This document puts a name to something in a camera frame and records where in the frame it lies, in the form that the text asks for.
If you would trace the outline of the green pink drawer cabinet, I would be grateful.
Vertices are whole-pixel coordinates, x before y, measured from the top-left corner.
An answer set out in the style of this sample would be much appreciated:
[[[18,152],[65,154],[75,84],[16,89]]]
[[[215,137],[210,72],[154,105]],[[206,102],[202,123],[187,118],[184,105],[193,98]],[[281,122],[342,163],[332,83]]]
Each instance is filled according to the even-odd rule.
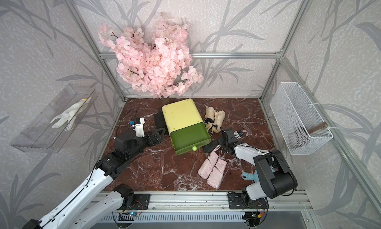
[[[196,151],[211,143],[193,99],[164,105],[162,112],[176,155]]]

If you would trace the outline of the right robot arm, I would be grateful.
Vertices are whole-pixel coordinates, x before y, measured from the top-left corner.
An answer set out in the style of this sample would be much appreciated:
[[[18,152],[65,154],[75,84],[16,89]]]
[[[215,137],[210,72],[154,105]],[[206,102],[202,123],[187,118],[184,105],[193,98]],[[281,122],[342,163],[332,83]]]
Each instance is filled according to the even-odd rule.
[[[244,202],[292,195],[298,182],[283,154],[279,150],[266,151],[242,143],[238,136],[233,129],[222,130],[218,143],[225,152],[255,166],[258,178],[243,189]]]

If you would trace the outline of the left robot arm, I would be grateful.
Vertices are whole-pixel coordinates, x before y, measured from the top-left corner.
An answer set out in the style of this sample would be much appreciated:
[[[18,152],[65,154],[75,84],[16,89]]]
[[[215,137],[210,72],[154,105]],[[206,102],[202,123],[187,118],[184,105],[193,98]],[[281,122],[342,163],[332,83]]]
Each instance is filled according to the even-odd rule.
[[[162,142],[164,128],[144,132],[136,128],[115,137],[115,149],[99,160],[89,176],[61,204],[39,220],[31,219],[25,229],[90,229],[106,215],[120,208],[135,205],[134,191],[121,184],[89,209],[88,204],[111,184],[131,161],[147,147]]]

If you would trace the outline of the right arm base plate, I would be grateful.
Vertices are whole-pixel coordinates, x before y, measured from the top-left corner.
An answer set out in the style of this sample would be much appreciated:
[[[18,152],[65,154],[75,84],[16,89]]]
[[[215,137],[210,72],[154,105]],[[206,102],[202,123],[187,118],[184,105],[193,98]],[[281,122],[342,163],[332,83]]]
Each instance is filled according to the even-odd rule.
[[[237,193],[228,191],[227,193],[229,209],[256,209],[267,210],[269,208],[267,198],[252,200],[246,192]]]

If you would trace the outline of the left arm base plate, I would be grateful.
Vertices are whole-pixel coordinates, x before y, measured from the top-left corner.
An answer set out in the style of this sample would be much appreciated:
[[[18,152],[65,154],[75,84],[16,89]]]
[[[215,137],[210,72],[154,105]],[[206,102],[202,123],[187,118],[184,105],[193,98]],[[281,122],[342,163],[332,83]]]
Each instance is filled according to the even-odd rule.
[[[134,194],[123,197],[123,203],[118,210],[147,210],[150,202],[150,194]]]

